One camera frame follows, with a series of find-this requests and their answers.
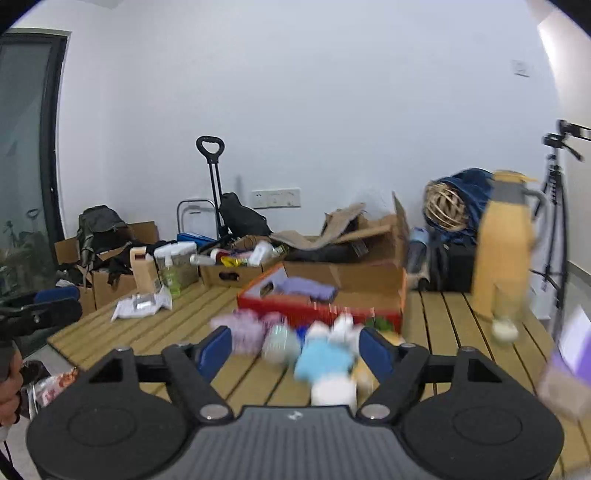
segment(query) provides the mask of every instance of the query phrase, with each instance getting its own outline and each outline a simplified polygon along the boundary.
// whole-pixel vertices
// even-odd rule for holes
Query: wall switch
[[[513,73],[515,75],[519,75],[520,77],[530,76],[530,71],[527,66],[527,63],[523,60],[511,60],[511,67],[513,68]]]

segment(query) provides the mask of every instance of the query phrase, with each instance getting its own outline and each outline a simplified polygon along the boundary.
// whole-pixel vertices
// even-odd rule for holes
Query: tripod
[[[551,327],[552,338],[556,341],[562,332],[564,322],[564,299],[566,298],[566,286],[569,281],[569,210],[566,200],[566,191],[564,187],[564,175],[558,162],[558,152],[566,148],[580,162],[584,161],[583,156],[574,148],[564,143],[569,136],[582,138],[591,141],[591,130],[580,125],[569,124],[565,120],[558,120],[558,134],[548,134],[544,137],[544,145],[552,148],[552,153],[548,155],[548,174],[542,186],[542,192],[550,195],[550,204],[552,205],[552,230],[550,231],[550,246],[546,255],[546,264],[544,271],[532,270],[534,274],[542,276],[542,291],[546,291],[548,283],[556,290],[556,318]],[[560,209],[561,233],[562,233],[562,256],[560,261],[560,271],[552,271],[552,260],[554,258],[554,249],[556,247],[558,231],[558,214]],[[534,210],[534,220],[538,218],[541,210],[541,201],[538,201]]]

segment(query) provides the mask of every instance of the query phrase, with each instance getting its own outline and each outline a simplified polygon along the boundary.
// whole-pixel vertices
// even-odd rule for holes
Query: cart handle
[[[214,153],[210,152],[207,148],[205,148],[205,146],[203,145],[203,142],[217,144],[217,146],[219,147],[217,149],[217,152],[214,152]],[[223,149],[225,147],[226,147],[226,145],[224,145],[223,140],[218,137],[210,137],[208,135],[204,135],[204,136],[199,137],[197,139],[197,150],[199,150],[201,155],[203,155],[207,159],[207,163],[210,165],[214,164],[214,163],[215,164],[218,163],[218,158],[222,154]]]

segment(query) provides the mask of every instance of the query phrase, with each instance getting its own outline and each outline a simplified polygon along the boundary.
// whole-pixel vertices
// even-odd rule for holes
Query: yellow bottle
[[[492,318],[495,285],[511,284],[516,296],[527,296],[531,252],[544,235],[534,235],[527,196],[541,200],[546,222],[546,199],[538,191],[528,190],[532,181],[521,173],[499,170],[493,177],[491,199],[480,220],[478,247],[472,277],[472,307],[485,318]]]

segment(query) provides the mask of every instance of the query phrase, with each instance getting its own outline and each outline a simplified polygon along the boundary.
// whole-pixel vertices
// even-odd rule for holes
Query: white wall
[[[243,202],[301,187],[301,209],[262,211],[274,230],[316,233],[323,212],[367,194],[390,206],[391,190],[419,223],[431,179],[544,173],[557,98],[525,2],[125,0],[112,12],[107,197],[163,236],[179,200],[211,195],[203,134],[225,140],[223,186]]]
[[[61,80],[57,166],[62,221],[75,235],[78,215],[107,201],[106,82],[111,10],[77,0],[44,0],[14,27],[71,32]]]
[[[569,17],[555,9],[539,25],[554,72],[560,98],[560,115],[575,124],[591,127],[591,39]],[[591,273],[591,142],[569,143],[586,157],[578,163],[562,154],[567,170],[570,214],[570,260]]]

